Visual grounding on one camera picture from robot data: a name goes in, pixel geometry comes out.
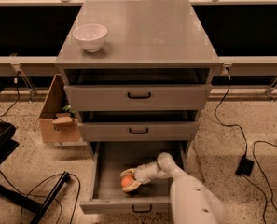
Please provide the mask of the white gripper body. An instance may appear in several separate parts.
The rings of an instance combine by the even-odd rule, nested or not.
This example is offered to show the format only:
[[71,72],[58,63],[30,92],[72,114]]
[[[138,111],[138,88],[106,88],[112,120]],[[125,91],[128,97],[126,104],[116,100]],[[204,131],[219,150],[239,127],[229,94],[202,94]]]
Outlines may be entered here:
[[147,174],[146,167],[144,165],[140,165],[134,169],[134,179],[141,184],[147,184],[151,181],[150,177]]

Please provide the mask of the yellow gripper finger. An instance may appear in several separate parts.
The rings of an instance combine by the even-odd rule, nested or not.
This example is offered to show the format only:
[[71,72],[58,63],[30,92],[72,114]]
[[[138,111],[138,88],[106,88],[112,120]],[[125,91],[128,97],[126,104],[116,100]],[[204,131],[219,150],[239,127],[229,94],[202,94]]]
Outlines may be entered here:
[[123,172],[120,174],[120,177],[123,177],[123,176],[126,176],[126,175],[134,176],[135,170],[136,170],[135,168],[127,169],[127,170],[123,171]]
[[139,182],[137,180],[134,180],[130,183],[130,185],[128,185],[126,187],[123,187],[122,190],[124,192],[131,192],[131,191],[134,191],[134,190],[138,189],[141,185],[142,185],[141,182]]

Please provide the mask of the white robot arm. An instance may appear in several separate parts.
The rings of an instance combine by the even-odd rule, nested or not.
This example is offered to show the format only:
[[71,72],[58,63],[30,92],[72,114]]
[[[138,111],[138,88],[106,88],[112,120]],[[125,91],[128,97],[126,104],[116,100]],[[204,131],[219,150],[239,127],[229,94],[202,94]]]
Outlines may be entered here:
[[149,164],[130,168],[120,174],[121,188],[131,192],[153,179],[173,180],[170,203],[174,224],[221,224],[224,214],[222,202],[199,179],[188,175],[166,152]]

